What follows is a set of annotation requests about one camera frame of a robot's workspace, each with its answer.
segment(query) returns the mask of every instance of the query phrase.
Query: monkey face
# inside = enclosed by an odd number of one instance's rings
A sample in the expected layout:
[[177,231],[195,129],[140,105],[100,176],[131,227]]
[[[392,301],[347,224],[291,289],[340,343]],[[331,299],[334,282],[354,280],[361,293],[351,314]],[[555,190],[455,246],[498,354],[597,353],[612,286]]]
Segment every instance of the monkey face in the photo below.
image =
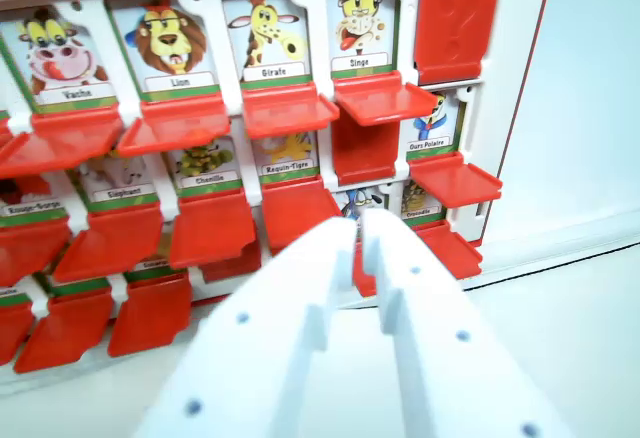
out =
[[378,11],[376,0],[343,0],[344,16],[373,16]]
[[179,18],[172,9],[147,11],[139,33],[149,37],[151,51],[174,73],[184,73],[191,53],[191,43],[181,30],[187,26],[185,18]]

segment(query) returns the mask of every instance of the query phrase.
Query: monkey cartoon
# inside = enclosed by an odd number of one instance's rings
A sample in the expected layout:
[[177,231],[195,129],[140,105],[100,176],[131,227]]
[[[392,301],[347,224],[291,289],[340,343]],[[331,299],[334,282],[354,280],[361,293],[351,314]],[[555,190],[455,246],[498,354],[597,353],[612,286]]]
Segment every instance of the monkey cartoon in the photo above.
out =
[[366,45],[382,38],[385,24],[376,16],[380,3],[382,0],[338,0],[344,14],[336,29],[342,51],[355,49],[361,55]]

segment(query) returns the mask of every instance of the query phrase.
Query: cartoon animal face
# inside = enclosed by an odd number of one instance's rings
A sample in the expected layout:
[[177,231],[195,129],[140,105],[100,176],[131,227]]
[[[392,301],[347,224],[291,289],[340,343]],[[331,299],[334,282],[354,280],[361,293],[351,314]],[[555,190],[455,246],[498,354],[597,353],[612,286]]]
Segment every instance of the cartoon animal face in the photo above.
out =
[[250,16],[239,16],[229,23],[229,28],[251,26],[249,49],[244,67],[257,66],[262,63],[262,52],[265,44],[276,40],[282,45],[287,57],[299,61],[304,56],[305,44],[295,33],[283,30],[278,23],[295,23],[300,18],[295,15],[281,15],[275,7],[267,5],[266,0],[248,0],[251,5]]
[[341,50],[355,48],[358,54],[367,43],[381,39],[384,23],[376,17],[382,0],[338,0],[344,19],[336,30]]
[[198,24],[171,8],[169,0],[145,8],[135,30],[135,45],[144,62],[171,75],[191,71],[207,50],[207,39]]
[[346,193],[349,203],[342,208],[342,215],[346,218],[358,220],[364,210],[367,208],[375,208],[376,205],[382,204],[382,198],[371,193],[371,191],[366,188],[349,190]]
[[441,95],[440,93],[434,93],[434,95],[438,98],[438,103],[433,109],[433,112],[429,115],[429,121],[431,123],[438,121],[442,117],[442,113],[444,112],[445,96]]
[[55,19],[48,9],[38,9],[34,17],[18,25],[18,29],[20,40],[29,44],[27,59],[34,94],[45,87],[79,85],[96,74],[95,57],[74,38],[77,31],[69,23]]

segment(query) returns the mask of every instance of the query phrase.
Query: white label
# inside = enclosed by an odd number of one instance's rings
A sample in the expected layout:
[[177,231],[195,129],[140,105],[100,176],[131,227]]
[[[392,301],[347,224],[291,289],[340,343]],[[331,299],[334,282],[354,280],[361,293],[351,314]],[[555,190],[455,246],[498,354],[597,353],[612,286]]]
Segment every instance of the white label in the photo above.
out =
[[409,142],[409,151],[428,150],[429,148],[438,148],[440,146],[447,146],[451,144],[450,136],[443,136],[441,138],[432,138],[424,141],[411,141]]
[[17,288],[0,288],[0,298],[17,295],[18,293]]
[[215,85],[213,75],[208,71],[186,75],[154,76],[145,80],[148,91],[177,90],[180,88],[200,88]]
[[35,203],[22,203],[19,205],[7,205],[2,208],[4,216],[26,215],[28,213],[38,213],[40,211],[58,210],[62,208],[62,203],[57,199],[36,201]]
[[153,268],[162,268],[165,266],[169,266],[169,262],[167,260],[143,261],[142,263],[138,263],[134,266],[133,271],[151,270]]
[[148,195],[154,193],[153,185],[137,185],[127,186],[125,188],[114,188],[112,190],[95,191],[93,193],[94,201],[118,200],[120,198],[128,198],[130,196]]
[[53,90],[42,90],[35,96],[35,99],[40,105],[49,105],[68,101],[94,100],[96,98],[107,98],[109,96],[113,96],[111,84],[96,83],[95,85],[69,86],[65,88],[55,88]]
[[214,183],[223,183],[225,181],[233,181],[238,179],[235,171],[223,171],[222,173],[207,173],[205,175],[190,176],[182,178],[180,185],[182,188],[191,188],[193,186],[211,185]]
[[418,211],[408,211],[406,213],[402,213],[402,219],[407,220],[409,218],[418,218],[420,216],[433,215],[434,213],[439,213],[442,207],[440,206],[429,206],[428,208],[424,208]]
[[251,66],[242,72],[244,81],[272,80],[304,75],[304,63],[281,63],[279,65]]
[[297,160],[288,161],[286,163],[277,163],[275,165],[263,165],[263,175],[274,175],[276,173],[288,173],[290,171],[300,171],[314,166],[313,160]]
[[371,68],[372,66],[384,66],[389,64],[389,55],[386,53],[370,53],[368,55],[341,56],[331,60],[333,71],[357,70],[359,68]]

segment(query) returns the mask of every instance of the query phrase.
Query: cow cartoon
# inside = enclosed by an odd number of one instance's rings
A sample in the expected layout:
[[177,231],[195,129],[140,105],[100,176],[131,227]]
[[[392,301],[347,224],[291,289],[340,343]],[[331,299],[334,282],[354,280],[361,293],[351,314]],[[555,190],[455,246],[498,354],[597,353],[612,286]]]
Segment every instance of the cow cartoon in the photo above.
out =
[[75,36],[69,23],[56,19],[46,8],[33,18],[18,24],[19,39],[29,44],[27,62],[31,69],[31,91],[88,85],[96,78],[107,81],[107,74],[96,62],[96,56]]

